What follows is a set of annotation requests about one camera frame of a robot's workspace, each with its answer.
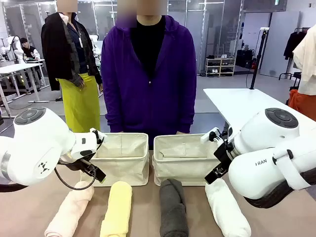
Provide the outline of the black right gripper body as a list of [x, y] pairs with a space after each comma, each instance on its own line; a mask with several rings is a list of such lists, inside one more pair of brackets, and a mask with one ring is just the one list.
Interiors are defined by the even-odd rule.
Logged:
[[229, 166], [234, 159], [233, 142], [216, 141], [217, 149], [214, 156], [219, 160], [219, 164], [212, 170], [215, 175], [224, 175], [228, 172]]

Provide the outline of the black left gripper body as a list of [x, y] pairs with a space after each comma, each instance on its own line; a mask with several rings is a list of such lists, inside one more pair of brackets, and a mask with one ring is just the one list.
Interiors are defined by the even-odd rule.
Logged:
[[79, 159], [79, 170], [91, 177], [96, 177], [98, 167], [85, 159]]

